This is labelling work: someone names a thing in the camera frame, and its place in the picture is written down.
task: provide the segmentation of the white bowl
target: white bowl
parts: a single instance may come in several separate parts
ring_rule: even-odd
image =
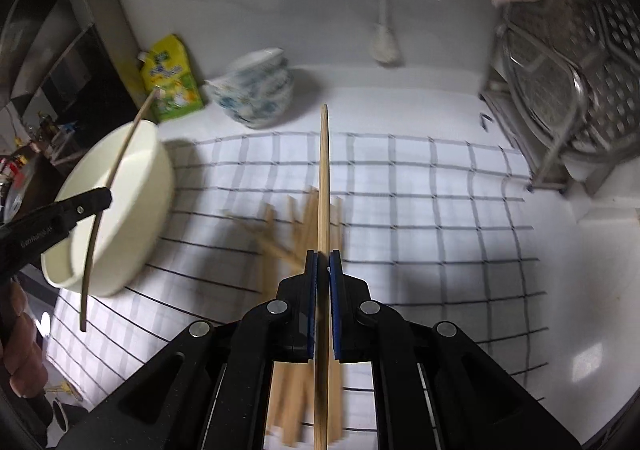
[[[119,127],[89,150],[66,179],[57,201],[104,186],[131,125]],[[111,207],[102,215],[89,294],[114,294],[140,272],[160,234],[173,193],[174,172],[158,129],[142,121],[111,187]],[[42,254],[42,272],[52,286],[80,292],[93,223],[94,217],[80,221],[68,239]]]
[[[293,96],[293,77],[286,76],[277,83],[271,83],[275,90],[251,97],[247,93],[229,85],[212,83],[205,85],[205,93],[210,101],[218,103],[226,115],[249,128],[269,126],[289,108]]]
[[[287,76],[287,73],[287,61],[282,49],[261,49],[238,58],[227,67],[225,74],[205,82],[222,92],[256,98],[273,88],[275,80]]]

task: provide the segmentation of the hand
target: hand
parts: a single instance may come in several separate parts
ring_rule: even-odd
[[[49,375],[42,362],[42,350],[35,342],[36,326],[24,312],[27,295],[16,282],[12,283],[11,304],[17,319],[6,347],[0,344],[0,358],[11,374],[9,383],[23,398],[33,398],[45,386]]]

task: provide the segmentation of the yellow pouch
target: yellow pouch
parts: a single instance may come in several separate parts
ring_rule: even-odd
[[[151,48],[141,74],[147,92],[156,86],[163,89],[153,105],[159,121],[202,108],[202,99],[191,74],[187,53],[176,35],[165,36]]]

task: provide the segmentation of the blue and white bowl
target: blue and white bowl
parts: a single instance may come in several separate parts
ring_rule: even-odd
[[[206,93],[226,115],[249,128],[275,121],[291,104],[293,78],[282,49],[263,49],[239,58],[224,76],[206,80]]]

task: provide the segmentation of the checkered towel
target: checkered towel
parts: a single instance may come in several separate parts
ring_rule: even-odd
[[[343,198],[343,269],[371,296],[424,325],[455,322],[542,400],[548,385],[545,291],[537,273],[516,151],[462,141],[332,134],[331,189]],[[60,293],[47,357],[95,406],[198,319],[235,321],[260,300],[247,220],[276,209],[276,236],[290,239],[287,195],[302,204],[318,185],[317,133],[259,133],[167,145],[176,196],[141,274],[113,297]],[[280,271],[287,274],[286,268]],[[338,449],[376,444],[369,364],[344,365],[344,434]],[[312,422],[302,449],[312,447]],[[265,448],[280,448],[267,436]]]

